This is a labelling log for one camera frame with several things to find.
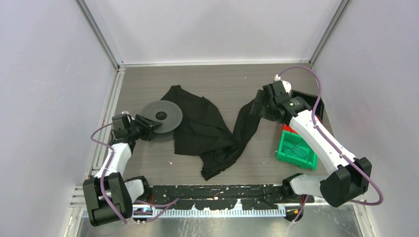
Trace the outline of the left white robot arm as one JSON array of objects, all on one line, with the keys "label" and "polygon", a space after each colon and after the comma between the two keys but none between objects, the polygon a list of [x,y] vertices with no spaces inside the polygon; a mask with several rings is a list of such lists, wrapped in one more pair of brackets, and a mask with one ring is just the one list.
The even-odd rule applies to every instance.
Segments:
[{"label": "left white robot arm", "polygon": [[107,156],[99,171],[84,180],[83,192],[90,224],[94,227],[116,221],[127,222],[132,216],[133,204],[147,204],[152,192],[144,176],[123,179],[123,172],[131,158],[137,140],[150,141],[159,121],[139,114],[119,114],[102,128],[111,127],[111,139],[101,142],[91,135],[91,140],[107,148]]}]

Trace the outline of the grey plastic cable spool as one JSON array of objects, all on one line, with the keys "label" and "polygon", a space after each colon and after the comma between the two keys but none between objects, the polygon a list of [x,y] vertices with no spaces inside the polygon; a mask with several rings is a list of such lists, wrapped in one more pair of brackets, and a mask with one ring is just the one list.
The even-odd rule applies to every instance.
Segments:
[{"label": "grey plastic cable spool", "polygon": [[166,142],[173,139],[174,130],[181,124],[183,113],[180,107],[167,100],[147,104],[139,113],[141,116],[162,123],[153,130],[151,142]]}]

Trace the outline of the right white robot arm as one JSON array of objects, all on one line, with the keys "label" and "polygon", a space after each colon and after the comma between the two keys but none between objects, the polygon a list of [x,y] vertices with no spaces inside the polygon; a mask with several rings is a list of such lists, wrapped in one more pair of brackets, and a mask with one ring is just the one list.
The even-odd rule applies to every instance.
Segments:
[{"label": "right white robot arm", "polygon": [[290,126],[318,156],[328,173],[326,176],[298,173],[284,179],[284,200],[292,203],[301,195],[310,195],[339,207],[349,201],[356,202],[367,192],[371,162],[366,157],[357,158],[344,148],[323,127],[315,110],[302,97],[293,97],[289,82],[275,81],[258,90],[251,114]]}]

